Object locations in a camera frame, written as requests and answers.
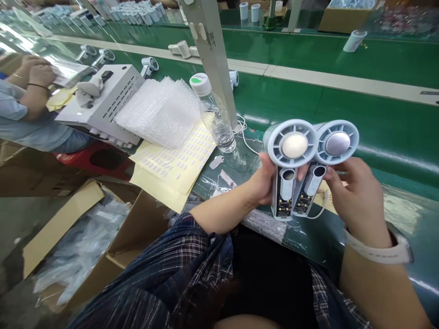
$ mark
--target white cable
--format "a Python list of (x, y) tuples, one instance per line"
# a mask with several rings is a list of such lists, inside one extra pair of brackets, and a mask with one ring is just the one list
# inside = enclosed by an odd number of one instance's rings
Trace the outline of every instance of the white cable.
[(246, 142), (246, 137), (244, 136), (244, 130), (247, 129), (247, 124), (246, 124), (246, 120), (244, 117), (241, 117), (240, 115), (236, 115), (237, 117), (240, 117), (243, 121), (238, 120), (239, 125), (241, 126), (241, 130), (237, 131), (235, 134), (242, 134), (242, 139), (244, 140), (244, 143), (247, 145), (247, 147), (250, 149), (250, 151), (252, 151), (253, 153), (259, 154), (258, 152), (256, 152), (254, 149), (252, 149), (250, 146), (248, 146), (247, 142)]
[(321, 210), (320, 210), (320, 212), (317, 214), (317, 216), (314, 216), (314, 217), (308, 217), (307, 215), (298, 215), (298, 214), (295, 214), (295, 216), (297, 216), (297, 217), (305, 217), (305, 218), (308, 218), (308, 219), (316, 219), (316, 218), (319, 218), (320, 215), (322, 215), (323, 212), (324, 212), (325, 209), (326, 209), (326, 204), (328, 203), (328, 199), (329, 199), (329, 192), (328, 192), (328, 190), (325, 190), (325, 199), (323, 200), (323, 205), (321, 206)]

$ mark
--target red stool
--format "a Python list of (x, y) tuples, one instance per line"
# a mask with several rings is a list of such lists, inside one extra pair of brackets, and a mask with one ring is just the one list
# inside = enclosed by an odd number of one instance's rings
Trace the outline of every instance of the red stool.
[(67, 166), (126, 181), (131, 177), (125, 171), (134, 165), (134, 162), (128, 159), (128, 154), (101, 141), (76, 153), (54, 154), (58, 161)]

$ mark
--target hand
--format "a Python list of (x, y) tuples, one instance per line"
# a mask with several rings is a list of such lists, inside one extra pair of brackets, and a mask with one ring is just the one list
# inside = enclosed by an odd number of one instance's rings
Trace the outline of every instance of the hand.
[[(253, 176), (244, 184), (246, 184), (250, 202), (255, 206), (271, 204), (272, 191), (271, 184), (273, 175), (276, 172), (276, 166), (271, 161), (268, 153), (259, 153), (262, 162), (260, 167)], [(297, 179), (302, 181), (308, 170), (308, 165), (304, 165), (297, 169)]]
[[(339, 175), (336, 170), (346, 173)], [(349, 158), (328, 167), (323, 178), (331, 189), (335, 210), (350, 233), (369, 247), (391, 247), (384, 220), (383, 190), (369, 166), (360, 158)]]
[(55, 80), (56, 74), (48, 65), (37, 65), (31, 68), (29, 83), (49, 87)]
[(21, 69), (29, 72), (33, 66), (50, 65), (50, 62), (42, 57), (26, 55), (21, 59)]

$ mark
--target white control box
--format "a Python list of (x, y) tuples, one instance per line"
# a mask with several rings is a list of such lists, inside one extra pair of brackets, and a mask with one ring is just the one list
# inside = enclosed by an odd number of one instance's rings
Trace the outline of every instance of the white control box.
[(118, 146), (137, 145), (140, 137), (120, 127), (114, 117), (145, 80), (132, 65), (104, 65), (96, 75), (106, 71), (112, 75), (93, 104), (83, 108), (74, 97), (55, 120)]

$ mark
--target watch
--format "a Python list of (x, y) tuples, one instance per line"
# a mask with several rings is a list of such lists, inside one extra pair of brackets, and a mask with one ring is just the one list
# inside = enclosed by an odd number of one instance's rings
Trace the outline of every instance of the watch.
[(391, 248), (371, 248), (354, 238), (347, 230), (346, 244), (356, 252), (375, 263), (381, 264), (405, 264), (413, 262), (413, 252), (407, 238), (390, 222), (387, 228), (392, 239)]

